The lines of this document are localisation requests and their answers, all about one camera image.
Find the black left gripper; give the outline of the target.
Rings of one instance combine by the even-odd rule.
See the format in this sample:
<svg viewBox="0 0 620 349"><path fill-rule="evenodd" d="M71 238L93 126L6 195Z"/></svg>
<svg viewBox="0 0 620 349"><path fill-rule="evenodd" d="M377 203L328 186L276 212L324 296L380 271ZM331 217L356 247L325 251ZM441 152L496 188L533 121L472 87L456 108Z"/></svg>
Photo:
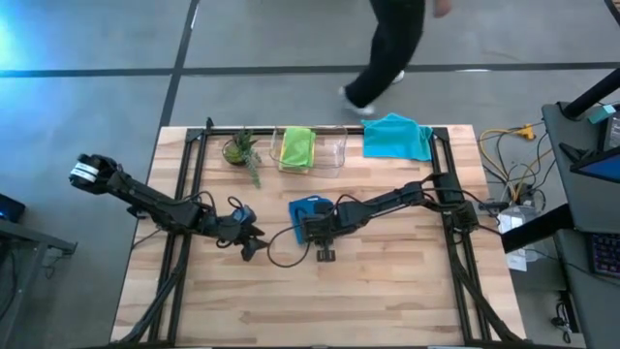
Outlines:
<svg viewBox="0 0 620 349"><path fill-rule="evenodd" d="M259 248L269 247L269 242L257 238L260 230L254 225L241 225L236 222L232 215L218 219L217 245L243 244L241 257L245 262L250 262Z"/></svg>

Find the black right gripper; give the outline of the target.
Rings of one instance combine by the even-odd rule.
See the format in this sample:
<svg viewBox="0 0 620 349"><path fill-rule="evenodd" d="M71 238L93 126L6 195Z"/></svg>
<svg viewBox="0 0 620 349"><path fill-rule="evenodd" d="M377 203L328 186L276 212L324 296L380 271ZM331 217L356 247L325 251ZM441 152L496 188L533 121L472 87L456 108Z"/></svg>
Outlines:
<svg viewBox="0 0 620 349"><path fill-rule="evenodd" d="M309 215L302 218L302 240L304 242L324 243L340 235L340 220L334 213ZM322 246L317 250L317 261L320 263L334 262L335 251L329 246Z"/></svg>

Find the dark blue microfiber towel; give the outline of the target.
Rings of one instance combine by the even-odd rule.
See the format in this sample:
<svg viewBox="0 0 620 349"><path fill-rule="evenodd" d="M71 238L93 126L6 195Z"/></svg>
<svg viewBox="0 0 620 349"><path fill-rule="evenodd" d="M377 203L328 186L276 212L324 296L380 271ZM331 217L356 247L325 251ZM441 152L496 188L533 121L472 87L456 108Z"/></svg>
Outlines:
<svg viewBox="0 0 620 349"><path fill-rule="evenodd" d="M304 244L302 237L300 219L307 215L315 215L317 210L315 204L326 204L329 207L333 206L333 202L327 198L323 198L318 195L309 196L296 201L289 202L289 215L294 225L294 234L296 241L299 245Z"/></svg>

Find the yellow microfiber towel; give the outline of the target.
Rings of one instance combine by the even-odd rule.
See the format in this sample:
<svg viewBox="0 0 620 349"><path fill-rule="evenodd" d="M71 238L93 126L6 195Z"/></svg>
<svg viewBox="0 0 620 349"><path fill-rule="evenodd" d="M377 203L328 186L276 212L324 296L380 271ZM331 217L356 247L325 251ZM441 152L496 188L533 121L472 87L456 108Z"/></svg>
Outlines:
<svg viewBox="0 0 620 349"><path fill-rule="evenodd" d="M314 166L313 142L283 142L278 155L278 170L290 173L308 173Z"/></svg>

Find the green microfiber towel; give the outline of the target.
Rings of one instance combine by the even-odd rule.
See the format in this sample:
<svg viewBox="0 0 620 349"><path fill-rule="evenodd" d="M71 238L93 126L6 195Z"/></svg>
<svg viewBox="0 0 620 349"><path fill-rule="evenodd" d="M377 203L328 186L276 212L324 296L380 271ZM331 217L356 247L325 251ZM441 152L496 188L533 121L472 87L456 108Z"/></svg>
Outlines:
<svg viewBox="0 0 620 349"><path fill-rule="evenodd" d="M302 171L314 165L316 133L310 128L287 128L280 154L282 170Z"/></svg>

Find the teal microfiber towel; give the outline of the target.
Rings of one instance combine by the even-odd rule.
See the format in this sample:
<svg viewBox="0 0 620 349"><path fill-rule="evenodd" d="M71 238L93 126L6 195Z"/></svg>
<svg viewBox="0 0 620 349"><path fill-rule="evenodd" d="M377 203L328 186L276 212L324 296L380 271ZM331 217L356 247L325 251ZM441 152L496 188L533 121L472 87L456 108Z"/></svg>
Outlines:
<svg viewBox="0 0 620 349"><path fill-rule="evenodd" d="M430 142L433 130L413 119L389 113L381 119L362 120L363 156L417 161L432 159Z"/></svg>

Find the potted succulent plant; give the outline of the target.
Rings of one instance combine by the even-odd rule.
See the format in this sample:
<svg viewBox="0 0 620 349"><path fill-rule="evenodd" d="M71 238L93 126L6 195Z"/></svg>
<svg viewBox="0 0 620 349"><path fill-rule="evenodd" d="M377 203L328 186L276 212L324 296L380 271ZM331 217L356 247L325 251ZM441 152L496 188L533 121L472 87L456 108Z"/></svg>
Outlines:
<svg viewBox="0 0 620 349"><path fill-rule="evenodd" d="M245 167L254 186L261 188L258 166L262 162L262 158L254 148L256 142L257 140L253 138L253 131L243 128L225 143L222 154L229 164Z"/></svg>

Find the clear plastic bin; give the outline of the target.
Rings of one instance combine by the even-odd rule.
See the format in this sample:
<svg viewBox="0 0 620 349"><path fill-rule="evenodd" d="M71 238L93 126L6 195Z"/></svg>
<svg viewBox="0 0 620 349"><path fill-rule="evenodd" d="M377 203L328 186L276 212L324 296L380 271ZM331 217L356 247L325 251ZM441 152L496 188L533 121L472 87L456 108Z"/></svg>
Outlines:
<svg viewBox="0 0 620 349"><path fill-rule="evenodd" d="M318 177L337 177L346 160L346 145L348 132L341 126L286 126L276 127L273 131L269 156L278 169L278 155L283 143L284 132L287 128L310 128L316 133L315 160L312 169L306 173L290 173L295 175L311 175Z"/></svg>

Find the person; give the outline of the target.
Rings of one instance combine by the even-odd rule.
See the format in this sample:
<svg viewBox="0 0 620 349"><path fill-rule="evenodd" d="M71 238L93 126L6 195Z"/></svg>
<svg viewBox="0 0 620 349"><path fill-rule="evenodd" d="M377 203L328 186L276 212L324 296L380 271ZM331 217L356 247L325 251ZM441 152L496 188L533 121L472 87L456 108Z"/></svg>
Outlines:
<svg viewBox="0 0 620 349"><path fill-rule="evenodd" d="M403 80L423 32L426 0L369 0L377 26L367 66L339 88L344 107L360 116L374 113L372 103Z"/></svg>

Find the black side cart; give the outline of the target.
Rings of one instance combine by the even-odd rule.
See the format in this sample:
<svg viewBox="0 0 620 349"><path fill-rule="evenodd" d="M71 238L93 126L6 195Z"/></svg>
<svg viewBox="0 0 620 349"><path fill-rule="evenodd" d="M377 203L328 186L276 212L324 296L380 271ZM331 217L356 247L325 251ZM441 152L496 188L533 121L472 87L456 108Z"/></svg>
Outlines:
<svg viewBox="0 0 620 349"><path fill-rule="evenodd" d="M62 238L56 238L49 234L21 225L21 219L25 213L25 204L0 194L0 271L5 267L7 260L11 261L11 294L0 302L0 305L8 308L14 301L17 289L16 251L21 243L33 242L37 245L43 243L46 247L42 251L46 255L48 249L55 249L59 254L47 265L42 264L46 279L51 279L55 274L55 265L63 259L71 258L78 244Z"/></svg>

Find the grey side desk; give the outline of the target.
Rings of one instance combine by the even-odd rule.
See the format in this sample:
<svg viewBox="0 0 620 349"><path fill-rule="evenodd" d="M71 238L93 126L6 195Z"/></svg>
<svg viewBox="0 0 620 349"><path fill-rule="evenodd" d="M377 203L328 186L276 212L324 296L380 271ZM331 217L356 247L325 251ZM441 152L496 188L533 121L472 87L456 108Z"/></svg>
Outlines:
<svg viewBox="0 0 620 349"><path fill-rule="evenodd" d="M595 149L595 125L565 118L556 105L543 106L542 119L573 218L573 227L558 231L555 242L586 347L620 349L620 279L591 273L587 254L590 233L620 233L620 184L572 173L571 161L560 149L561 143Z"/></svg>

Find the black keyboard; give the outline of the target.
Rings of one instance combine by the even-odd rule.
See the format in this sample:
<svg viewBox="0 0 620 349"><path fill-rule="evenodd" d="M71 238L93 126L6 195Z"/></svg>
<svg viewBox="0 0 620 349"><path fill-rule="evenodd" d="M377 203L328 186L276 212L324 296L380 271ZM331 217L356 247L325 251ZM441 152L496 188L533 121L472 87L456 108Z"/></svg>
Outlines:
<svg viewBox="0 0 620 349"><path fill-rule="evenodd" d="M589 234L587 252L593 273L620 279L620 235Z"/></svg>

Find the laptop with blue screen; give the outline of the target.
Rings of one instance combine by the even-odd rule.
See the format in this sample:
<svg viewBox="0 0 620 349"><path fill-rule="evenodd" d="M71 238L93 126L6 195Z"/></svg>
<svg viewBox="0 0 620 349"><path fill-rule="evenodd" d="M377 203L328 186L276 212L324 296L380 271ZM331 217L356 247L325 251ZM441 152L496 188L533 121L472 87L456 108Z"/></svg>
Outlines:
<svg viewBox="0 0 620 349"><path fill-rule="evenodd" d="M584 158L571 165L571 172L620 183L620 146Z"/></svg>

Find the black slanted pole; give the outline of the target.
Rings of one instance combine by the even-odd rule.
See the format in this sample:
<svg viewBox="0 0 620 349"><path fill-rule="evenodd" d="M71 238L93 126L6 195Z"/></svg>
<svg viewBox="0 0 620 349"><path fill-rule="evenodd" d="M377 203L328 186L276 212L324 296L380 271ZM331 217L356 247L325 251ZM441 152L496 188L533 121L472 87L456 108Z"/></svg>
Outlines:
<svg viewBox="0 0 620 349"><path fill-rule="evenodd" d="M562 114L569 120L578 121L587 110L618 88L620 88L620 68L562 107Z"/></svg>

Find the small teal box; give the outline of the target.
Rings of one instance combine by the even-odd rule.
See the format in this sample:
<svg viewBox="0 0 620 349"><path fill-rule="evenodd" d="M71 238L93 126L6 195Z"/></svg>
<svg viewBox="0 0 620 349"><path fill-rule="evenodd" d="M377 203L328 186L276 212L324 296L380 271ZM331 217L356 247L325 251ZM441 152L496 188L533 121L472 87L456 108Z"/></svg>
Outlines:
<svg viewBox="0 0 620 349"><path fill-rule="evenodd" d="M591 124L599 124L607 120L616 112L617 109L614 105L600 105L594 107L589 111L589 116L587 117L587 119Z"/></svg>

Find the black aluminium table frame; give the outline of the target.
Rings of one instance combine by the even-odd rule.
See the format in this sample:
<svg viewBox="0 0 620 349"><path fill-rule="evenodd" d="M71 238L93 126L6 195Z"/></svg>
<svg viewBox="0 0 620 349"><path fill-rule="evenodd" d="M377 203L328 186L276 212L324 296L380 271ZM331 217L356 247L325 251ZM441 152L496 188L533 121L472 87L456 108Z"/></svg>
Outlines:
<svg viewBox="0 0 620 349"><path fill-rule="evenodd" d="M427 162L363 156L364 129L348 132L337 177L280 172L269 156L277 126L255 127L262 187L222 150L233 127L167 127L149 186L175 199L202 193L217 212L230 198L254 210L269 247L250 262L240 245L171 234L142 219L105 349L416 347L526 349L522 318L496 219L480 213L484 173L469 125L436 126ZM379 216L330 246L320 263L299 245L289 202L313 195L366 201L432 174L450 174L479 225L450 228L445 213L409 206Z"/></svg>

